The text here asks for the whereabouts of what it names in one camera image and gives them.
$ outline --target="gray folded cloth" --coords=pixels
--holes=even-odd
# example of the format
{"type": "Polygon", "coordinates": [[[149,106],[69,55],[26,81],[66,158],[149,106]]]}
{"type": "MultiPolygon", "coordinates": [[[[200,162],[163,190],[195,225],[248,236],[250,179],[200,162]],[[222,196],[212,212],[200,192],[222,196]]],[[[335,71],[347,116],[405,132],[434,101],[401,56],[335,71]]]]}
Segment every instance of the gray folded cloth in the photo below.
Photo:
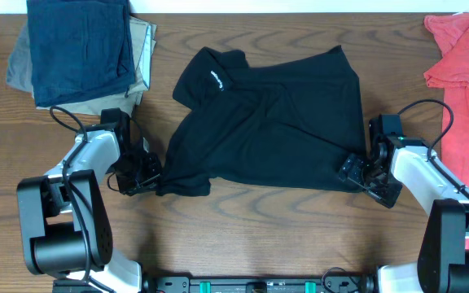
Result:
{"type": "MultiPolygon", "coordinates": [[[[153,36],[155,36],[156,25],[130,17],[129,26],[135,64],[135,82],[130,85],[128,90],[124,93],[108,95],[85,102],[60,104],[59,106],[72,113],[89,115],[100,115],[103,109],[118,107],[123,112],[131,115],[134,106],[140,105],[142,93],[148,90],[148,87],[142,76],[139,64],[142,62],[142,59],[144,59],[144,63],[151,62],[151,55],[153,54],[153,48],[156,43],[152,40],[153,36]],[[144,58],[144,54],[142,53],[143,49],[145,49],[143,48],[145,43],[150,44],[148,49],[150,54],[147,58],[144,58]]],[[[28,26],[25,24],[17,38],[14,50],[8,59],[7,84],[15,89],[32,93],[33,96],[31,80],[32,60],[30,57],[30,41],[28,37],[28,26]]]]}

